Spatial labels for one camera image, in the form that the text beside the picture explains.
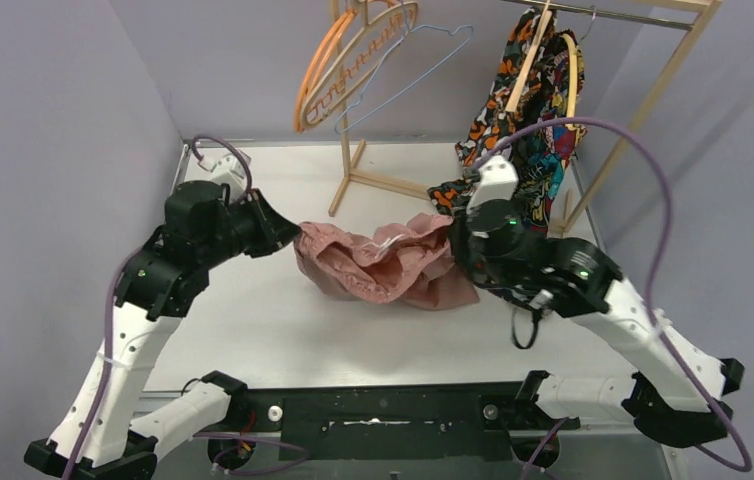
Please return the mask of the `pink shorts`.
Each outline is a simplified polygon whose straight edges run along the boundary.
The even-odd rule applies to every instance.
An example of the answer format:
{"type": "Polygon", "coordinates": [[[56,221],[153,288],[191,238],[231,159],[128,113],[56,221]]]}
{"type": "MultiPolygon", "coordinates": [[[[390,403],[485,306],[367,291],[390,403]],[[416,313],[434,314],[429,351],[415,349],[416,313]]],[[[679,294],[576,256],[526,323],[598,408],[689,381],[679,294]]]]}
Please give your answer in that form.
{"type": "Polygon", "coordinates": [[[419,213],[365,236],[330,223],[302,222],[293,248],[301,273],[328,297],[455,310],[480,297],[452,254],[452,225],[450,216],[419,213]]]}

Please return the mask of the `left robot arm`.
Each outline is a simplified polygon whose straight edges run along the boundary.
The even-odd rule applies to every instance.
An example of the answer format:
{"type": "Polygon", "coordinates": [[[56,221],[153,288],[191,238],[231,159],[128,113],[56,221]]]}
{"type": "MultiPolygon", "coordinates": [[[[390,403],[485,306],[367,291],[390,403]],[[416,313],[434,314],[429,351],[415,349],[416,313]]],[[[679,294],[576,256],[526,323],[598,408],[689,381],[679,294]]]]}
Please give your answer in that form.
{"type": "Polygon", "coordinates": [[[47,438],[28,445],[25,463],[59,479],[149,479],[205,428],[242,423],[247,387],[218,371],[147,415],[138,416],[136,406],[211,270],[240,255],[272,255],[299,232],[256,188],[234,196],[225,183],[177,186],[162,224],[111,282],[104,339],[76,399],[47,438]]]}

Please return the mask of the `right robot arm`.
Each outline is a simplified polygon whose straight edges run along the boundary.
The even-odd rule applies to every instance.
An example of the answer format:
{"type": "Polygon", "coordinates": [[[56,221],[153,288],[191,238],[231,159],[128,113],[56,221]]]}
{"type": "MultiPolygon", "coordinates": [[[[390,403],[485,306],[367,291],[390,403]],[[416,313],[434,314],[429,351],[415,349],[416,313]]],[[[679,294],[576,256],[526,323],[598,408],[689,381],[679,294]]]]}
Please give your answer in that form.
{"type": "Polygon", "coordinates": [[[529,230],[506,200],[456,209],[448,238],[472,283],[528,313],[533,327],[555,314],[632,366],[629,375],[606,377],[531,371],[515,398],[521,422],[541,428],[562,418],[628,422],[676,448],[729,435],[733,411],[725,397],[740,388],[743,365],[689,342],[594,244],[529,230]]]}

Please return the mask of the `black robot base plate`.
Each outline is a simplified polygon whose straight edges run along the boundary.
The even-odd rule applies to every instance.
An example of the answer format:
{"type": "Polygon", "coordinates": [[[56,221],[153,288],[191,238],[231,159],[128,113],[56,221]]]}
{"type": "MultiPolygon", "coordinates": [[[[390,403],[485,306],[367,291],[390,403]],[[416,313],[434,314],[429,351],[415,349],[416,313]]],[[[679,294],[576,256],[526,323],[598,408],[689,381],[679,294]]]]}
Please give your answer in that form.
{"type": "Polygon", "coordinates": [[[276,434],[312,460],[509,461],[553,427],[520,382],[249,389],[214,432],[276,434]]]}

